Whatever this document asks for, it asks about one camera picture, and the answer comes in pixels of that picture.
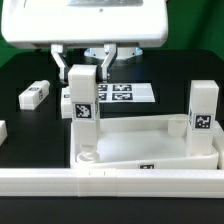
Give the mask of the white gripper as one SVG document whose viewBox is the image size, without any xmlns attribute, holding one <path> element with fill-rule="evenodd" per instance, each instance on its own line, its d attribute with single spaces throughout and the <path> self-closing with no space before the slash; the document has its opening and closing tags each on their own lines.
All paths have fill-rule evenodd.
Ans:
<svg viewBox="0 0 224 224">
<path fill-rule="evenodd" d="M 1 32 L 18 48 L 51 45 L 64 84 L 70 71 L 65 45 L 87 48 L 105 44 L 106 56 L 97 66 L 97 81 L 107 82 L 117 45 L 146 48 L 165 43 L 167 5 L 166 0 L 3 0 Z"/>
</svg>

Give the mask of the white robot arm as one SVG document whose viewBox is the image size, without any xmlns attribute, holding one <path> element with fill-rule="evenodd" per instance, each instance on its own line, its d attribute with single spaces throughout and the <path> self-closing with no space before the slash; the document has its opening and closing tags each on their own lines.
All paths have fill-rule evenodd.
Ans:
<svg viewBox="0 0 224 224">
<path fill-rule="evenodd" d="M 106 81 L 120 48 L 165 43 L 167 0 L 3 0 L 1 32 L 17 48 L 49 48 L 61 80 L 69 48 L 102 48 L 98 79 Z"/>
</svg>

